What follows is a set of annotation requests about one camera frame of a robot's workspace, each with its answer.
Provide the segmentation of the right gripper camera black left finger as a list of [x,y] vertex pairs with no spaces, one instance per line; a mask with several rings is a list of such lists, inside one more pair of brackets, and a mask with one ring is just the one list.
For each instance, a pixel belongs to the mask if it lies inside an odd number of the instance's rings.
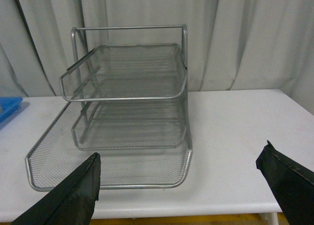
[[88,225],[99,199],[101,157],[92,154],[13,225]]

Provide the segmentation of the right gripper camera black right finger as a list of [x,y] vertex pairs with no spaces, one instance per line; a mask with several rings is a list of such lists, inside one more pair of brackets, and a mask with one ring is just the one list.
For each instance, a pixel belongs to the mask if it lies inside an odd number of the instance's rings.
[[277,151],[270,141],[256,159],[277,203],[291,225],[314,223],[314,172]]

